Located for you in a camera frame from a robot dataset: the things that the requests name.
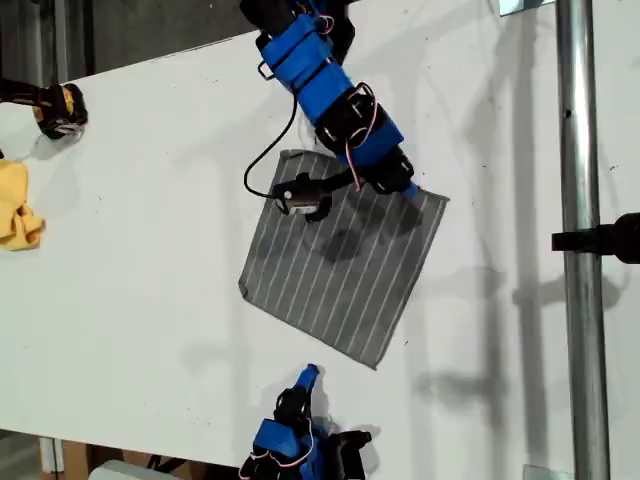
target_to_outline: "floor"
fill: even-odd
[[[239,0],[93,0],[98,71],[222,40],[253,28]]]
[[[84,76],[87,64],[89,73],[100,73],[253,30],[240,0],[63,3],[72,79]],[[43,85],[56,79],[54,7],[55,0],[0,0],[3,77]]]
[[[0,430],[0,478],[40,480],[36,437]]]

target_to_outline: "black cable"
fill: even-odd
[[[149,463],[147,463],[147,468],[149,470],[155,470],[160,466],[161,460],[162,457],[160,455],[151,455],[151,457],[149,458]]]
[[[293,121],[296,119],[296,113],[298,113],[298,99],[295,95],[293,95],[293,110],[291,112],[291,118],[289,119],[289,123],[287,123],[287,126],[284,127],[284,130],[282,131],[282,133],[278,135],[278,137],[271,143],[271,145],[269,145],[264,150],[264,152],[258,155],[258,158],[256,158],[253,162],[249,164],[249,166],[244,172],[244,188],[246,188],[249,192],[253,193],[258,197],[274,200],[273,195],[270,195],[268,193],[258,192],[257,190],[254,190],[249,186],[249,172],[251,172],[251,169],[255,167],[258,164],[258,162],[262,160],[273,149],[273,147],[275,147],[278,144],[278,142],[280,142],[280,140],[282,140],[282,137],[284,137],[287,134],[287,132],[291,128],[291,125],[293,125]]]
[[[51,439],[51,447],[53,448],[53,472],[55,473],[55,480],[59,480],[60,474],[58,473],[58,452],[56,452],[56,439]]]
[[[158,465],[155,470],[156,472],[171,473],[185,463],[187,463],[187,461],[183,460],[182,458],[170,458],[162,465]]]

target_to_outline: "red wire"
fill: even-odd
[[[358,130],[356,130],[355,132],[353,132],[353,134],[351,134],[351,138],[347,139],[346,145],[345,145],[345,152],[347,154],[347,161],[349,162],[349,167],[351,168],[351,173],[353,174],[353,179],[356,182],[356,191],[361,191],[362,190],[362,182],[360,180],[360,177],[358,176],[358,172],[356,171],[356,166],[353,163],[353,158],[351,158],[351,146],[349,145],[349,140],[353,139],[356,135],[358,135],[360,132],[366,131],[367,133],[365,133],[364,138],[362,139],[362,141],[356,145],[353,148],[360,148],[362,145],[364,145],[364,142],[367,141],[367,139],[369,138],[369,135],[371,135],[371,131],[373,130],[373,126],[376,123],[376,118],[378,118],[378,101],[376,100],[376,96],[373,93],[373,90],[371,89],[371,87],[369,85],[367,85],[366,83],[362,83],[360,84],[360,87],[358,89],[356,89],[355,92],[353,92],[351,95],[349,95],[349,98],[352,98],[354,95],[356,95],[358,93],[358,91],[363,88],[367,91],[367,93],[369,95],[371,95],[371,97],[373,98],[373,115],[371,116],[371,122],[369,123],[369,128],[359,128]]]
[[[358,172],[356,172],[356,166],[353,164],[353,159],[351,158],[351,147],[349,146],[349,140],[346,141],[345,151],[347,153],[347,161],[349,162],[349,168],[351,168],[353,179],[356,182],[356,191],[359,192],[360,190],[362,190],[362,183],[360,182],[360,177],[358,176]]]
[[[327,22],[327,28],[322,31],[323,35],[327,35],[333,30],[336,20],[330,15],[320,15],[320,18],[323,18]]]

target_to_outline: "white stripe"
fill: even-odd
[[[287,162],[285,161],[282,165],[282,171],[280,172],[280,178],[278,179],[277,183],[282,182],[282,177],[284,177],[284,172],[287,171]],[[249,279],[251,278],[251,274],[253,273],[253,267],[255,267],[256,265],[256,259],[258,258],[258,255],[256,255],[258,253],[258,250],[260,249],[260,244],[262,243],[262,239],[264,238],[264,234],[267,231],[267,225],[269,225],[269,219],[271,218],[271,214],[273,213],[274,210],[277,210],[277,207],[275,205],[270,205],[271,209],[269,210],[269,213],[267,214],[267,218],[264,222],[264,226],[262,227],[262,233],[260,234],[260,239],[258,240],[258,243],[256,243],[256,251],[253,255],[253,261],[251,262],[251,268],[249,269],[249,273],[247,274],[246,280],[247,280],[247,286],[249,283]]]
[[[304,163],[304,156],[306,155],[306,153],[307,152],[302,154],[302,160],[300,160],[300,163],[298,164],[298,169],[296,170],[296,177],[300,173],[300,169],[302,168],[302,165]],[[309,172],[309,174],[311,174],[311,172],[313,171],[313,168],[316,166],[316,162],[317,161],[318,161],[318,156],[316,155],[315,159],[313,160],[313,165],[311,166],[311,171]],[[282,263],[282,256],[284,255],[284,252],[287,250],[287,245],[289,245],[289,239],[291,238],[291,232],[293,231],[293,225],[294,224],[295,224],[295,222],[294,222],[294,219],[292,218],[291,219],[291,226],[289,227],[289,233],[287,233],[287,240],[284,242],[284,245],[282,246],[282,251],[280,252],[280,258],[278,259],[278,263],[276,265],[275,273],[273,274],[273,277],[271,277],[271,281],[269,282],[269,288],[267,289],[267,298],[265,298],[265,300],[264,300],[265,308],[268,306],[269,296],[271,295],[271,287],[273,286],[273,281],[278,276],[278,270],[280,270],[280,263]]]
[[[255,303],[258,302],[258,296],[260,294],[260,285],[262,284],[262,279],[264,278],[265,267],[267,266],[267,262],[269,261],[269,257],[271,256],[271,252],[273,251],[273,245],[275,244],[275,242],[273,240],[275,240],[275,235],[278,233],[278,230],[280,229],[280,223],[282,222],[282,219],[285,217],[285,215],[282,214],[282,212],[280,212],[280,210],[278,210],[278,213],[280,213],[280,216],[278,217],[278,223],[276,223],[275,234],[274,234],[274,237],[271,239],[271,245],[269,245],[269,251],[267,252],[267,256],[262,261],[262,271],[260,272],[260,280],[258,280],[258,286],[256,287],[255,294],[253,295],[253,301]]]
[[[404,289],[404,292],[402,292],[402,296],[400,297],[405,298],[406,295],[409,293],[409,288],[411,288],[412,285],[415,284],[417,278],[416,275],[418,275],[420,273],[420,266],[424,264],[424,261],[426,260],[424,257],[426,257],[427,253],[429,253],[429,247],[431,246],[431,243],[433,242],[433,237],[436,233],[436,226],[440,225],[440,212],[442,211],[442,209],[444,208],[444,206],[446,205],[446,202],[443,200],[440,200],[440,205],[438,205],[438,211],[436,212],[436,216],[433,222],[433,225],[431,225],[431,230],[429,230],[429,240],[425,243],[425,245],[423,245],[422,247],[422,252],[420,252],[420,256],[418,257],[420,259],[420,261],[418,261],[418,263],[416,264],[416,268],[413,270],[413,274],[411,275],[411,281],[407,284],[407,286]],[[391,325],[389,326],[387,332],[384,335],[384,341],[382,342],[382,347],[384,347],[387,344],[388,341],[388,337],[391,334],[391,332],[393,331],[393,327],[396,323],[396,318],[398,317],[399,313],[400,313],[400,307],[402,306],[402,302],[398,303],[398,306],[396,307],[396,311],[393,314],[392,317],[392,322]],[[382,356],[382,354],[384,353],[383,349],[381,348],[380,353],[378,354],[378,357],[376,358],[376,362],[380,361],[380,357]]]
[[[351,215],[351,220],[349,220],[349,226],[347,227],[347,232],[351,230],[353,221],[358,215],[358,208],[360,208],[360,202],[362,201],[363,196],[364,195],[362,194],[362,192],[360,192],[360,195],[358,195],[358,203],[356,204],[356,208],[353,210],[353,215]],[[320,306],[324,302],[324,297],[327,295],[327,290],[329,289],[329,285],[331,284],[331,279],[333,278],[333,274],[336,271],[336,265],[340,261],[340,255],[342,255],[342,250],[344,250],[344,246],[346,245],[346,243],[347,243],[347,237],[345,235],[345,238],[342,239],[342,245],[340,245],[340,250],[338,251],[338,255],[336,256],[336,261],[333,263],[333,267],[331,267],[331,274],[329,275],[329,280],[327,280],[324,284],[324,291],[322,292],[322,297],[320,297],[320,303],[318,304],[318,309],[316,310],[316,314],[313,317],[313,321],[311,322],[311,329],[309,330],[309,332],[312,334],[313,334],[313,327],[316,325],[316,321],[318,320],[318,313],[320,312]]]
[[[422,205],[420,205],[420,213],[422,213],[425,203],[427,203],[427,195],[424,196],[424,198],[422,199]],[[435,223],[433,225],[431,225],[431,229],[429,230],[429,233],[427,235],[427,244],[429,243],[429,238],[431,237],[431,232],[433,231],[433,226],[435,225]],[[391,292],[391,290],[393,289],[393,285],[396,283],[396,279],[398,278],[398,273],[400,272],[400,267],[402,266],[402,263],[404,262],[404,258],[407,256],[407,252],[409,251],[409,247],[411,246],[411,242],[413,242],[413,237],[415,236],[416,230],[418,230],[419,225],[416,225],[415,228],[411,231],[411,235],[409,235],[409,241],[407,242],[407,244],[404,246],[404,251],[402,252],[402,256],[400,257],[400,262],[398,263],[398,265],[396,266],[396,271],[393,273],[393,278],[391,279],[391,284],[389,285],[389,288],[387,289],[387,293],[384,294],[384,299],[382,300],[382,306],[380,307],[380,310],[378,310],[378,314],[376,315],[376,319],[373,321],[373,328],[371,329],[371,331],[369,332],[369,338],[367,338],[367,343],[364,344],[364,349],[362,350],[362,354],[360,355],[360,358],[364,357],[365,352],[367,351],[367,347],[369,346],[369,342],[371,342],[371,338],[373,338],[373,332],[376,329],[376,326],[378,325],[378,320],[380,320],[380,315],[382,314],[382,311],[384,310],[385,305],[387,304],[387,300],[389,299],[389,293]]]
[[[360,237],[358,238],[357,245],[360,245],[360,243],[362,242],[362,237],[364,236],[364,232],[367,231],[367,226],[369,225],[369,221],[373,217],[373,210],[374,210],[374,208],[376,206],[376,202],[378,201],[378,197],[379,197],[379,195],[376,195],[373,198],[373,202],[371,203],[371,207],[369,208],[369,215],[367,216],[367,220],[364,223],[364,226],[362,227],[362,230],[360,230]],[[324,332],[322,333],[322,338],[325,337],[325,335],[327,334],[327,331],[329,330],[329,326],[331,325],[331,319],[333,318],[333,314],[334,314],[334,312],[336,310],[336,306],[338,305],[338,299],[340,298],[340,294],[342,293],[342,289],[344,288],[344,284],[347,281],[347,277],[351,273],[351,267],[353,266],[353,261],[355,259],[356,259],[356,257],[354,255],[353,257],[351,257],[351,260],[349,261],[349,266],[347,267],[347,272],[345,273],[344,278],[342,279],[342,283],[340,284],[340,288],[338,289],[338,294],[336,295],[336,298],[333,301],[333,306],[331,307],[331,313],[329,313],[329,319],[327,320],[327,326],[325,327]]]
[[[304,267],[302,268],[302,273],[300,274],[300,280],[298,280],[298,285],[296,285],[296,289],[293,292],[291,305],[289,305],[289,310],[287,310],[287,315],[284,317],[284,321],[287,323],[289,323],[289,315],[291,314],[291,309],[293,308],[293,304],[296,303],[296,296],[298,295],[298,289],[300,288],[300,285],[302,285],[302,281],[304,280],[304,274],[307,271],[307,267],[309,266],[309,260],[311,260],[311,253],[313,252],[313,249],[316,246],[316,242],[318,241],[318,235],[320,234],[321,228],[322,226],[318,225],[318,230],[316,231],[316,234],[313,237],[313,243],[311,244],[311,248],[309,249],[309,253],[307,254],[307,260],[304,262]],[[300,323],[300,318],[298,318],[298,321],[296,322],[296,326],[298,326],[298,324]]]
[[[387,263],[387,260],[389,258],[389,252],[391,251],[391,247],[395,243],[395,239],[398,236],[398,231],[400,230],[400,226],[402,225],[402,219],[404,218],[405,214],[407,213],[407,210],[408,210],[407,206],[408,205],[409,205],[409,200],[405,200],[404,210],[402,210],[402,215],[400,216],[400,218],[398,220],[398,224],[396,225],[396,229],[393,232],[393,236],[391,237],[391,241],[389,242],[389,245],[387,245],[387,251],[384,253],[384,259],[382,260],[382,265],[380,265],[380,269],[378,270],[378,274],[376,275],[376,279],[373,281],[373,287],[371,287],[371,290],[369,290],[369,295],[367,296],[367,300],[365,301],[364,307],[362,308],[362,311],[360,312],[360,318],[358,319],[358,324],[356,326],[356,330],[355,330],[355,332],[353,332],[353,336],[351,337],[351,341],[349,342],[349,346],[347,347],[347,353],[349,353],[351,351],[351,349],[353,348],[353,342],[355,341],[356,337],[358,336],[358,330],[360,330],[360,325],[362,325],[362,319],[365,317],[365,313],[367,312],[367,308],[369,308],[369,302],[371,301],[371,296],[373,295],[373,292],[376,289],[376,285],[378,285],[378,280],[380,279],[380,274],[384,270],[384,266]]]
[[[340,202],[340,210],[338,211],[338,215],[336,216],[336,223],[331,230],[331,235],[329,238],[333,237],[333,234],[336,233],[336,228],[338,228],[338,224],[340,223],[340,217],[342,216],[342,211],[344,210],[345,200],[347,199],[347,195],[349,192],[347,191],[342,197],[342,202]],[[316,281],[318,280],[318,273],[320,273],[320,267],[322,267],[322,262],[318,263],[318,268],[316,269],[316,274],[313,277],[313,282],[311,283],[311,288],[309,289],[309,293],[307,294],[307,300],[304,302],[304,307],[302,309],[302,314],[300,315],[300,319],[304,318],[304,314],[307,313],[307,307],[309,306],[309,299],[311,298],[311,292],[313,292],[313,288],[316,286]]]
[[[325,162],[326,165],[324,167],[324,172],[322,172],[322,176],[320,178],[324,178],[324,176],[327,173],[327,170],[329,169],[329,163],[330,162]],[[318,230],[316,231],[316,236],[315,238],[318,238],[318,232],[320,231],[320,228],[318,228]],[[302,239],[300,239],[300,241],[298,242],[298,246],[296,247],[296,253],[293,255],[293,261],[289,264],[289,271],[287,272],[287,277],[284,281],[284,285],[282,286],[282,290],[280,291],[280,296],[278,297],[278,303],[276,303],[276,308],[274,310],[274,312],[278,312],[278,306],[280,305],[280,300],[282,300],[282,296],[284,295],[284,292],[287,290],[287,284],[289,283],[289,279],[291,278],[291,270],[293,269],[293,265],[296,263],[296,259],[298,258],[298,253],[300,252],[300,247],[302,246]],[[300,278],[302,278],[304,276],[304,270],[302,272],[302,275],[300,276]]]
[[[362,283],[362,279],[364,278],[364,274],[367,271],[367,267],[369,266],[369,262],[371,262],[371,257],[373,256],[373,252],[376,249],[376,245],[378,244],[378,240],[380,240],[380,235],[382,234],[382,227],[384,226],[384,222],[387,219],[387,214],[389,213],[389,209],[391,208],[391,205],[393,204],[393,201],[395,200],[396,196],[393,195],[391,197],[391,200],[389,201],[389,203],[387,203],[386,208],[384,209],[384,217],[382,217],[382,222],[380,222],[380,230],[378,231],[378,235],[376,236],[376,239],[374,240],[374,242],[371,244],[371,251],[369,252],[369,256],[367,257],[367,261],[364,264],[364,268],[362,269],[362,272],[360,273],[360,278],[358,279],[358,283],[356,284],[356,289],[353,291],[353,297],[351,297],[351,302],[349,302],[349,307],[347,308],[347,313],[344,314],[344,318],[342,319],[342,325],[340,325],[340,330],[338,331],[338,338],[336,338],[336,345],[338,344],[338,342],[340,341],[340,337],[342,336],[342,329],[344,328],[346,322],[347,322],[347,318],[349,317],[349,313],[351,312],[351,307],[353,306],[353,302],[355,301],[356,297],[358,296],[358,290],[360,290],[360,284]]]

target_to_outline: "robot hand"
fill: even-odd
[[[328,436],[311,419],[311,391],[318,367],[308,365],[293,388],[280,394],[273,412],[253,440],[253,452],[239,471],[241,480],[364,480],[360,449],[369,432]]]

